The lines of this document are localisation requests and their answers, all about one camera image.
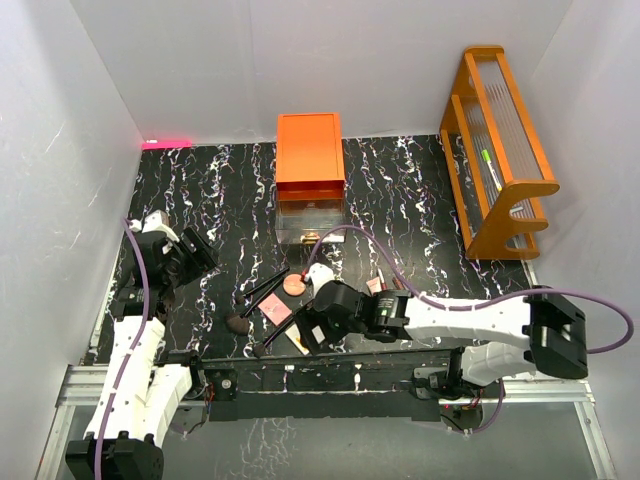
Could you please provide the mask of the white square compact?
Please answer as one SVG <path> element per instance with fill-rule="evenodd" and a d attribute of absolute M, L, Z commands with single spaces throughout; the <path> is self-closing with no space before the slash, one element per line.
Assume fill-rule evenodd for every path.
<path fill-rule="evenodd" d="M 285 331 L 285 335 L 302 355 L 309 354 L 309 350 L 302 345 L 301 335 L 298 327 L 295 324 L 287 328 L 287 330 Z"/>

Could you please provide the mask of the pink lip gloss tube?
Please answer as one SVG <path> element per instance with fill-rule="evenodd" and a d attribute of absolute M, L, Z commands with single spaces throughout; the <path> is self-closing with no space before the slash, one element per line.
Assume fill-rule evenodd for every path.
<path fill-rule="evenodd" d="M 379 277 L 375 277 L 367 281 L 366 286 L 371 295 L 379 293 L 383 290 L 382 283 Z"/>

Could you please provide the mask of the pink square blush palette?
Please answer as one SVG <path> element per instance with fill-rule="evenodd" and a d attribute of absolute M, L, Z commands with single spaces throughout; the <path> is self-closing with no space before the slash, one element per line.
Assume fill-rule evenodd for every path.
<path fill-rule="evenodd" d="M 262 314 L 274 325 L 281 325 L 292 313 L 291 309 L 275 294 L 266 297 L 259 305 Z"/>

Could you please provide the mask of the round peach powder compact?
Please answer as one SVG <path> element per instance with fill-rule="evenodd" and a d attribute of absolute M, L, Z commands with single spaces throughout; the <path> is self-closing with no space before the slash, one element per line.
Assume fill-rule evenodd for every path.
<path fill-rule="evenodd" d="M 292 297 L 299 297 L 306 291 L 307 285 L 304 276 L 300 273 L 287 275 L 283 281 L 284 292 Z"/>

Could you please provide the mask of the clear acrylic drawer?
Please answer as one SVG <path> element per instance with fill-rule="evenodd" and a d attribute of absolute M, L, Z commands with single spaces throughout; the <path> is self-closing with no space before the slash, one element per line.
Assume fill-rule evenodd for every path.
<path fill-rule="evenodd" d="M 278 191 L 276 236 L 280 244 L 309 245 L 342 224 L 345 199 L 332 190 Z"/>

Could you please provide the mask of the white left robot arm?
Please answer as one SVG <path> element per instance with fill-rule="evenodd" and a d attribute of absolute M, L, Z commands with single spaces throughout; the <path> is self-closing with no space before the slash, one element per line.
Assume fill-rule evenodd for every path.
<path fill-rule="evenodd" d="M 207 388 L 193 350 L 159 355 L 177 289 L 216 269 L 218 254 L 193 228 L 126 229 L 128 253 L 111 302 L 111 356 L 93 417 L 65 462 L 76 479 L 159 479 L 162 444 L 183 398 Z"/>

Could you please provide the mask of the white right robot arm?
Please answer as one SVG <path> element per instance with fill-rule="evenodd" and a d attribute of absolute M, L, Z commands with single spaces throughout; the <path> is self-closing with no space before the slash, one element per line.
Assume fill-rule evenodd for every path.
<path fill-rule="evenodd" d="M 525 372 L 564 379 L 588 375 L 586 318 L 563 295 L 545 288 L 507 300 L 442 303 L 407 290 L 372 295 L 332 280 L 294 315 L 301 342 L 313 355 L 349 334 L 380 343 L 444 337 L 467 341 L 455 348 L 444 372 L 426 375 L 423 389 L 457 399 Z"/>

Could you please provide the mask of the thin black makeup brush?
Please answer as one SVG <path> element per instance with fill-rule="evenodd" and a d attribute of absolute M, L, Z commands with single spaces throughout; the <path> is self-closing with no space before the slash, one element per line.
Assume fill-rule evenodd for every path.
<path fill-rule="evenodd" d="M 240 303 L 242 303 L 246 298 L 253 296 L 254 294 L 256 294 L 257 292 L 262 291 L 263 289 L 265 289 L 266 287 L 271 286 L 272 284 L 274 284 L 277 280 L 279 280 L 280 278 L 282 278 L 283 276 L 285 276 L 288 272 L 290 271 L 290 267 L 287 266 L 285 268 L 283 268 L 282 270 L 276 272 L 275 274 L 271 275 L 270 277 L 268 277 L 267 279 L 263 280 L 262 282 L 260 282 L 259 284 L 253 286 L 251 289 L 244 291 L 244 292 L 240 292 L 238 294 L 235 295 L 234 297 L 234 303 L 236 305 L 239 305 Z"/>

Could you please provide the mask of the small black makeup brush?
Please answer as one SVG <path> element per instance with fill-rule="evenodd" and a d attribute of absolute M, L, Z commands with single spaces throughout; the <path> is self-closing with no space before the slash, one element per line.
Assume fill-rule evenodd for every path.
<path fill-rule="evenodd" d="M 295 317 L 295 313 L 289 314 L 268 337 L 266 337 L 263 341 L 255 344 L 253 347 L 253 355 L 256 358 L 265 356 L 267 350 L 274 343 L 274 341 L 279 336 L 284 334 L 295 323 Z"/>

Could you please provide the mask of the red lip pencil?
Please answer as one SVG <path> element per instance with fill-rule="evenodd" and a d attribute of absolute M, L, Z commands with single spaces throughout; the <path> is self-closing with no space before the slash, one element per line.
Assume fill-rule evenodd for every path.
<path fill-rule="evenodd" d="M 382 272 L 382 270 L 380 268 L 377 268 L 377 276 L 378 276 L 378 279 L 379 279 L 381 290 L 382 291 L 386 290 L 387 289 L 387 284 L 386 284 L 386 281 L 385 281 L 384 274 L 383 274 L 383 272 Z"/>

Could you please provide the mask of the large fluffy powder brush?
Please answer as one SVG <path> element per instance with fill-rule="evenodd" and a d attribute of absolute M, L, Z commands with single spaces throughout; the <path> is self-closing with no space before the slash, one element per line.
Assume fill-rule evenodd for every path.
<path fill-rule="evenodd" d="M 250 330 L 250 316 L 258 306 L 283 283 L 283 281 L 283 277 L 275 280 L 262 293 L 260 293 L 245 310 L 241 313 L 233 313 L 229 315 L 225 320 L 228 330 L 238 336 L 247 336 Z"/>

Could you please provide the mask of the pink tape strip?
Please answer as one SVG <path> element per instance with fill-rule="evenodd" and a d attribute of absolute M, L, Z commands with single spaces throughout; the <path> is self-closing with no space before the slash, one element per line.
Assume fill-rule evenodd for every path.
<path fill-rule="evenodd" d="M 146 141 L 142 144 L 141 149 L 143 151 L 150 150 L 163 150 L 163 149 L 179 149 L 190 148 L 192 142 L 188 140 L 153 140 Z"/>

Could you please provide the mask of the orange drawer cabinet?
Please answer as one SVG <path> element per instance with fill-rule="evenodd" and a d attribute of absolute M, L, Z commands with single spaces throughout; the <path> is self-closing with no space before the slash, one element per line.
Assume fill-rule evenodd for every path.
<path fill-rule="evenodd" d="M 275 182 L 281 201 L 344 198 L 346 175 L 338 113 L 278 117 Z"/>

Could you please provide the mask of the green marker pen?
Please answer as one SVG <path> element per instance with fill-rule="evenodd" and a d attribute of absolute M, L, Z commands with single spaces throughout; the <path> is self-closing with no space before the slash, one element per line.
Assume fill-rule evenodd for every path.
<path fill-rule="evenodd" d="M 500 179 L 499 179 L 499 175 L 497 173 L 497 170 L 493 166 L 493 163 L 492 163 L 492 160 L 491 160 L 491 156 L 490 156 L 488 150 L 487 149 L 483 149 L 481 151 L 481 156 L 482 156 L 485 164 L 487 165 L 487 168 L 489 170 L 490 176 L 492 178 L 492 181 L 493 181 L 493 183 L 495 185 L 496 190 L 498 192 L 501 192 L 502 191 L 502 185 L 501 185 L 501 182 L 500 182 Z"/>

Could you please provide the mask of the orange wooden shelf rack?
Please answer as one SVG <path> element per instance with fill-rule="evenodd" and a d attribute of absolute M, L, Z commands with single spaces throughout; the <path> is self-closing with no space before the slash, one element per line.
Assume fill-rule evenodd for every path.
<path fill-rule="evenodd" d="M 537 258 L 535 235 L 549 225 L 541 200 L 560 185 L 502 47 L 464 51 L 440 137 L 467 258 Z M 497 170 L 501 192 L 483 149 Z"/>

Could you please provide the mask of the aluminium mounting rail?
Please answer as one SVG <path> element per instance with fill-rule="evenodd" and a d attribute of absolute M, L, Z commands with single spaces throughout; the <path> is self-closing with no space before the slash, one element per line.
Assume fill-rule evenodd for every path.
<path fill-rule="evenodd" d="M 365 358 L 298 358 L 294 363 L 276 358 L 211 361 L 205 366 L 205 376 L 214 386 L 213 410 L 205 419 L 405 418 L 437 422 L 448 407 L 492 407 L 489 416 L 463 429 L 463 434 L 470 435 L 493 424 L 507 405 L 569 403 L 575 408 L 597 478 L 615 478 L 587 381 L 523 373 L 474 394 L 446 399 L 420 384 L 428 375 L 443 372 L 444 367 L 443 363 L 411 367 L 406 360 Z"/>

